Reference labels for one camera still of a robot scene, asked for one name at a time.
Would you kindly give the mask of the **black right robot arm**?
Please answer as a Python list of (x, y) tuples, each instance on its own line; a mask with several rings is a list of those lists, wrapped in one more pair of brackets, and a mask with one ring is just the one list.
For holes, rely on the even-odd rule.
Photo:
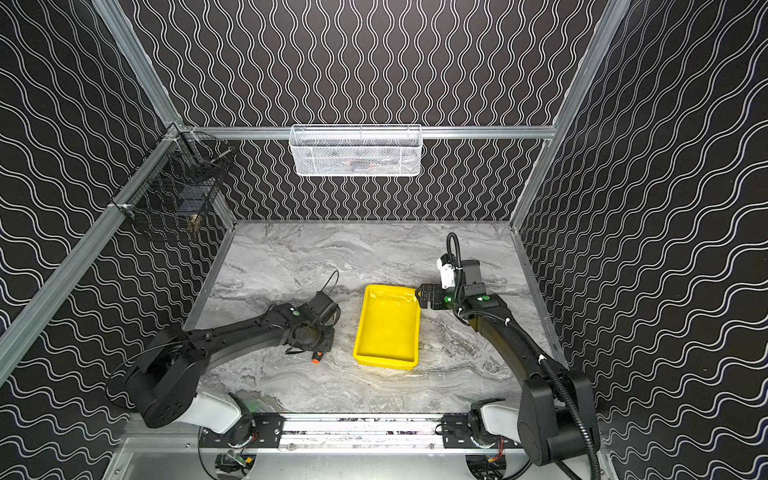
[(496, 294), (457, 294), (423, 284), (415, 298), (421, 308), (449, 311), (480, 334), (518, 381), (517, 407), (503, 399), (473, 404), (468, 413), (472, 440), (495, 447), (511, 440), (534, 465), (555, 464), (571, 478), (576, 474), (565, 461), (584, 456), (590, 477), (601, 477), (594, 392), (586, 375), (547, 354)]

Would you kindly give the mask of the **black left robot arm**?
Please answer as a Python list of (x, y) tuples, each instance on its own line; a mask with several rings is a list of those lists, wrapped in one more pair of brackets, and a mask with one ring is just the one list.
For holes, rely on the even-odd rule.
[(210, 369), (273, 347), (288, 355), (310, 353), (318, 363), (333, 345), (340, 307), (323, 293), (293, 306), (271, 306), (263, 314), (209, 329), (167, 327), (144, 351), (116, 368), (105, 385), (109, 400), (124, 399), (149, 428), (185, 423), (225, 436), (231, 444), (251, 437), (252, 414), (233, 394), (200, 386)]

